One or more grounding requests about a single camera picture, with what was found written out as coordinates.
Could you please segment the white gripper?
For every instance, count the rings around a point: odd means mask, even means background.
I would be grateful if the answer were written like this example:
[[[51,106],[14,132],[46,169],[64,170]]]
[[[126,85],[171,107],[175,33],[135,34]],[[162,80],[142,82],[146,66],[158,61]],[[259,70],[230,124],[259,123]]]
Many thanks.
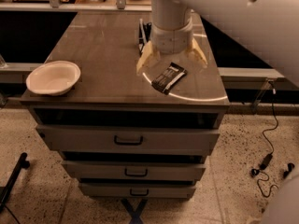
[[[151,41],[143,48],[143,53],[136,64],[139,76],[145,69],[160,60],[160,52],[165,54],[180,53],[185,50],[187,58],[207,68],[205,53],[193,38],[192,19],[188,18],[184,25],[173,28],[171,23],[159,24],[154,21],[151,27]]]

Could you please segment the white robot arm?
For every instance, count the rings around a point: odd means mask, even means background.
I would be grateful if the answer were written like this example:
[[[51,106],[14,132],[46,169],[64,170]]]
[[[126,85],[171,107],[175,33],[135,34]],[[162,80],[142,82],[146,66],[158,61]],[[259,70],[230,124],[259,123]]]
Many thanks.
[[[194,47],[194,10],[299,86],[299,0],[151,0],[151,40],[137,63]]]

